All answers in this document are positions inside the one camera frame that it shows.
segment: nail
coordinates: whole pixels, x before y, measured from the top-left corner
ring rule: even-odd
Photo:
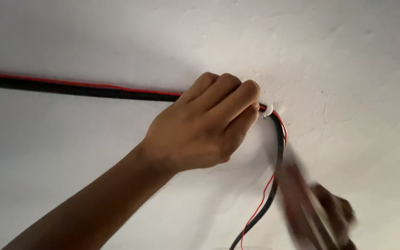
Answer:
[[[259,110],[259,109],[260,109],[260,105],[259,105],[258,102],[254,102],[254,103],[253,103],[253,107],[254,107],[256,110]]]

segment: white cable clip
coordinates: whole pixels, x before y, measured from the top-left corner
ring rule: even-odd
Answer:
[[[272,104],[267,104],[266,105],[266,110],[262,113],[262,117],[264,119],[266,119],[267,116],[269,116],[270,114],[272,114],[272,112],[274,111],[274,107]]]

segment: forearm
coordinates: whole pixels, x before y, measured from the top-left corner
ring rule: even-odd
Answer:
[[[137,146],[106,173],[31,225],[3,250],[99,249],[173,174]]]

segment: plaster surface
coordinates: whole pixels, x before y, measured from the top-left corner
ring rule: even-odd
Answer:
[[[170,91],[204,71],[253,79],[310,176],[352,202],[359,249],[400,248],[400,0],[0,0],[0,71]],[[0,89],[0,248],[167,106]],[[227,249],[270,177],[272,126],[177,175],[104,249]],[[292,249],[277,207],[244,248]]]

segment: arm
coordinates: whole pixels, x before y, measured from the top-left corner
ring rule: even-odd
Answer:
[[[258,117],[259,87],[205,73],[114,167],[3,250],[94,250],[178,172],[227,162]]]

